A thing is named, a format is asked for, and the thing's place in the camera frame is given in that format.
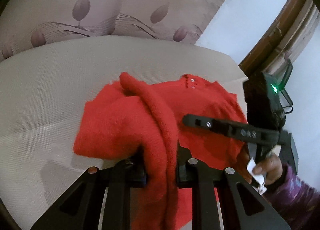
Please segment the person right hand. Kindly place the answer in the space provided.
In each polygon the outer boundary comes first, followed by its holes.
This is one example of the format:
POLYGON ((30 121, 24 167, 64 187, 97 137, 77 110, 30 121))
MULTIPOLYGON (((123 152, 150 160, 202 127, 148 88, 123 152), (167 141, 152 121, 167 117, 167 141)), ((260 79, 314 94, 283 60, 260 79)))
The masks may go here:
MULTIPOLYGON (((247 151, 242 150, 237 158, 237 168, 238 173, 248 182, 251 183, 253 177, 249 174, 247 171, 247 164, 249 163, 249 155, 247 151)), ((265 184, 267 186, 275 183, 278 179, 281 178, 283 174, 283 168, 281 164, 280 158, 272 153, 271 156, 267 157, 263 161, 259 162, 254 168, 253 168, 253 174, 254 175, 266 175, 265 184)))

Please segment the purple patterned sleeve forearm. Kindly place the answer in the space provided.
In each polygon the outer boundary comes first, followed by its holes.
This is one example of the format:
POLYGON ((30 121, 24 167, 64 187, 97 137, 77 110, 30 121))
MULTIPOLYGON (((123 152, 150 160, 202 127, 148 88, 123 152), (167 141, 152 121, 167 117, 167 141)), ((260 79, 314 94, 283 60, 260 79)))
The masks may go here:
POLYGON ((267 186, 266 200, 291 229, 319 229, 319 191, 310 187, 283 164, 283 174, 267 186))

